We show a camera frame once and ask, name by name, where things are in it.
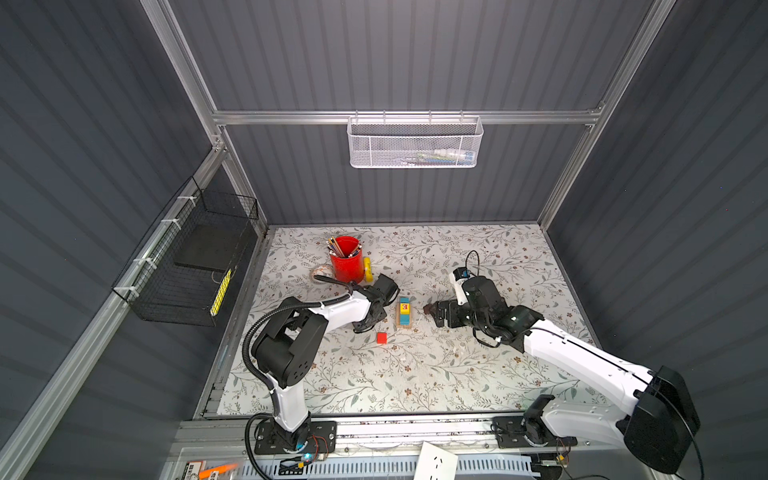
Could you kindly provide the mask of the red pencil cup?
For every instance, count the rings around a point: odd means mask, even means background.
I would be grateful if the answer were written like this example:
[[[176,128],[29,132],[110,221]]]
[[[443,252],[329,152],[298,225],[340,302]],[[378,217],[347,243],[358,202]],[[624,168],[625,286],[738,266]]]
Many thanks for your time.
[[[351,258],[338,258],[330,254],[335,279],[343,283],[360,283],[364,279],[363,254],[361,242],[352,236],[336,236],[345,253],[360,245],[359,252]]]

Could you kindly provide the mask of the pencils in cup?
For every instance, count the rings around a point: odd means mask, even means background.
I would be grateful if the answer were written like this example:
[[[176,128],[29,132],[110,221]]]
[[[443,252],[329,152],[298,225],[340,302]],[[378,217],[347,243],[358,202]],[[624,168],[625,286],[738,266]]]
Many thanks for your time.
[[[338,258],[351,258],[355,256],[360,250],[360,245],[357,245],[349,253],[345,253],[338,243],[338,239],[336,237],[331,237],[327,240],[327,247],[329,253]]]

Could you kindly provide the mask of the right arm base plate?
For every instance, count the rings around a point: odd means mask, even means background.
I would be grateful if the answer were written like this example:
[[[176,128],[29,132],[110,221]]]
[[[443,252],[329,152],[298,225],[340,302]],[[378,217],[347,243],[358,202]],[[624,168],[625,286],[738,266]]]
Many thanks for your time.
[[[541,420],[527,419],[523,415],[493,417],[490,429],[500,448],[565,447],[569,449],[578,444],[576,437],[555,436]]]

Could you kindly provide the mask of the yellow marker in basket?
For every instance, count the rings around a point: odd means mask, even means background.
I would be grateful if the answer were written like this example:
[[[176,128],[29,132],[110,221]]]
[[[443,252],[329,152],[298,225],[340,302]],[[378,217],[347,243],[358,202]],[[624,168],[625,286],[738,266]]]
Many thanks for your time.
[[[228,269],[226,273],[223,275],[221,281],[218,283],[218,289],[217,289],[216,295],[209,309],[209,314],[211,317],[216,317],[219,314],[219,311],[225,300],[229,284],[231,282],[232,273],[233,271],[231,269]]]

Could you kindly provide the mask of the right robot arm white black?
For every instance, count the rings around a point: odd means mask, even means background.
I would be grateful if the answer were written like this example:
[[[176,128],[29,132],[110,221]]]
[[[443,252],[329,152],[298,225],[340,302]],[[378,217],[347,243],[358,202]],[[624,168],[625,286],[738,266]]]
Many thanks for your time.
[[[595,440],[625,447],[660,473],[677,474],[698,448],[701,422],[682,375],[651,370],[611,355],[559,328],[541,313],[510,306],[484,276],[451,275],[456,297],[424,308],[438,327],[469,327],[490,348],[509,346],[549,363],[603,395],[605,406],[567,402],[543,393],[519,416],[493,424],[497,438],[522,437],[533,447]]]

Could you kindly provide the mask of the tape roll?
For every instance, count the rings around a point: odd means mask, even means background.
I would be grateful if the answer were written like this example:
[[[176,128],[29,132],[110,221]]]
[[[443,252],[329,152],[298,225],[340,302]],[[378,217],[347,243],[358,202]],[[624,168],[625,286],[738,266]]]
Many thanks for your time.
[[[331,278],[334,279],[334,271],[332,267],[328,264],[323,264],[315,267],[310,272],[310,280],[313,283],[320,284],[323,283],[325,278]]]

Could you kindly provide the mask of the wood block plank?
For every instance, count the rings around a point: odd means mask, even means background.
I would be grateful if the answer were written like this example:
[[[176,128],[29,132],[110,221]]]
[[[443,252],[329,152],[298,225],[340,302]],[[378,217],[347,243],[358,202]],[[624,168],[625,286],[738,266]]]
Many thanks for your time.
[[[396,313],[395,313],[395,320],[394,321],[395,321],[396,328],[399,329],[399,328],[401,328],[401,302],[400,302],[400,300],[398,300],[395,303],[395,306],[396,306]]]

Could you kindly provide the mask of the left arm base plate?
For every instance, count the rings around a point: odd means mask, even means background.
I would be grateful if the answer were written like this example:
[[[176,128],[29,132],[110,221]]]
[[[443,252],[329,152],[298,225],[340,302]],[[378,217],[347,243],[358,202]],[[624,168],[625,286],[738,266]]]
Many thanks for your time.
[[[272,419],[259,422],[252,435],[256,454],[333,453],[338,424],[334,421],[309,420],[295,432],[289,432]]]

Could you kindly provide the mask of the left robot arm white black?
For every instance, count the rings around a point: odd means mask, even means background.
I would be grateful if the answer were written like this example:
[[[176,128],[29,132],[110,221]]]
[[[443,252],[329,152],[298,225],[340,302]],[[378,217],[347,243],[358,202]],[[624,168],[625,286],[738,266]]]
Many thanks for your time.
[[[309,426],[303,379],[325,335],[346,326],[356,334],[372,330],[386,318],[386,308],[400,292],[384,274],[368,286],[323,275],[317,279],[342,286],[346,292],[314,302],[286,298],[249,328],[241,345],[244,366],[267,387],[274,422],[287,435],[296,436]]]

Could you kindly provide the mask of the teal block plank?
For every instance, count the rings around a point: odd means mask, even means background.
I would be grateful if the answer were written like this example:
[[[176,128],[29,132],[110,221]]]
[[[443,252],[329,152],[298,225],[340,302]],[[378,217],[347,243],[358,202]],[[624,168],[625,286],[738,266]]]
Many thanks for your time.
[[[402,315],[401,314],[401,328],[410,328],[412,321],[411,321],[411,303],[410,299],[408,297],[402,296],[399,298],[401,304],[409,304],[410,305],[410,314],[409,315]]]

